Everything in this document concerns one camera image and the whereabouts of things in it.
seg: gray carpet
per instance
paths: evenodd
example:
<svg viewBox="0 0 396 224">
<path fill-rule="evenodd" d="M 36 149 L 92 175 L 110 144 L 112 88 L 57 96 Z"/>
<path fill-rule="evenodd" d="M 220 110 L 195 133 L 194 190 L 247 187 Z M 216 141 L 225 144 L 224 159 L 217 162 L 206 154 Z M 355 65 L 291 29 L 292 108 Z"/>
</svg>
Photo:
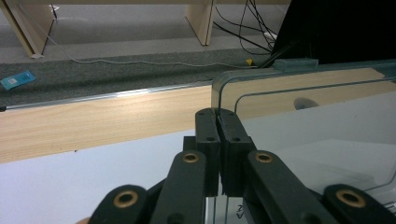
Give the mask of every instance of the gray carpet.
<svg viewBox="0 0 396 224">
<path fill-rule="evenodd" d="M 227 63 L 245 66 L 246 59 L 261 63 L 267 56 L 253 56 L 242 49 L 166 53 L 106 58 L 110 61 L 150 61 L 161 63 Z M 222 65 L 188 67 L 184 65 L 75 63 L 72 61 L 0 64 L 0 79 L 31 71 L 36 80 L 6 91 L 0 86 L 0 106 L 41 103 L 92 96 L 117 91 L 180 85 L 212 80 L 237 68 Z"/>
</svg>

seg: black plastic part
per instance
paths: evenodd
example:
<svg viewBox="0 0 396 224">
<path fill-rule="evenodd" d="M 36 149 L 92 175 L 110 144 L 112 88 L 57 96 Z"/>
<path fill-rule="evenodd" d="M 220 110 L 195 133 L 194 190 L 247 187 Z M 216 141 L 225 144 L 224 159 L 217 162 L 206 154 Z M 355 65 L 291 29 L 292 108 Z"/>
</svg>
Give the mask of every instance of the black plastic part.
<svg viewBox="0 0 396 224">
<path fill-rule="evenodd" d="M 277 155 L 252 151 L 245 171 L 252 187 L 246 199 L 257 195 L 273 223 L 338 223 Z"/>
<path fill-rule="evenodd" d="M 364 191 L 348 185 L 327 187 L 323 204 L 341 223 L 396 223 L 396 216 L 381 203 Z"/>
<path fill-rule="evenodd" d="M 147 211 L 149 214 L 152 214 L 155 209 L 155 205 L 157 204 L 158 198 L 160 197 L 161 190 L 163 189 L 163 183 L 165 183 L 165 179 L 158 182 L 156 185 L 148 189 L 148 205 Z"/>
<path fill-rule="evenodd" d="M 206 157 L 196 150 L 178 153 L 163 183 L 150 223 L 205 222 Z"/>
<path fill-rule="evenodd" d="M 221 139 L 220 175 L 223 193 L 229 197 L 242 197 L 245 180 L 243 161 L 255 147 L 238 116 L 232 111 L 219 111 L 218 130 Z"/>
<path fill-rule="evenodd" d="M 214 197 L 219 192 L 220 138 L 212 109 L 195 114 L 195 135 L 196 150 L 206 155 L 206 197 Z"/>
<path fill-rule="evenodd" d="M 271 219 L 260 203 L 252 203 L 244 198 L 243 208 L 248 224 L 271 223 Z"/>
<path fill-rule="evenodd" d="M 118 187 L 111 190 L 100 202 L 93 212 L 89 224 L 148 223 L 147 202 L 148 195 L 143 188 L 132 185 Z"/>
</svg>

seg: screw hole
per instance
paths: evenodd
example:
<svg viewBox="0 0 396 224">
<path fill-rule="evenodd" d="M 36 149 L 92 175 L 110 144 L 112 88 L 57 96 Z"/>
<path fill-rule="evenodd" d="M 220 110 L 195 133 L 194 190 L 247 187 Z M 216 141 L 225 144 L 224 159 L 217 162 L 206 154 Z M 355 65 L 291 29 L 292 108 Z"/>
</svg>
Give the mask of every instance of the screw hole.
<svg viewBox="0 0 396 224">
<path fill-rule="evenodd" d="M 268 154 L 265 154 L 263 152 L 258 152 L 256 154 L 256 160 L 259 162 L 271 162 L 273 158 Z"/>
<path fill-rule="evenodd" d="M 125 190 L 114 198 L 114 205 L 118 208 L 125 208 L 134 205 L 137 202 L 138 195 L 133 190 Z"/>
<path fill-rule="evenodd" d="M 193 153 L 186 154 L 183 157 L 183 161 L 184 162 L 191 163 L 191 162 L 196 162 L 198 160 L 199 160 L 199 157 L 197 155 L 193 154 Z"/>
<path fill-rule="evenodd" d="M 352 207 L 363 208 L 366 205 L 364 199 L 351 189 L 340 189 L 335 195 L 338 200 Z"/>
</svg>

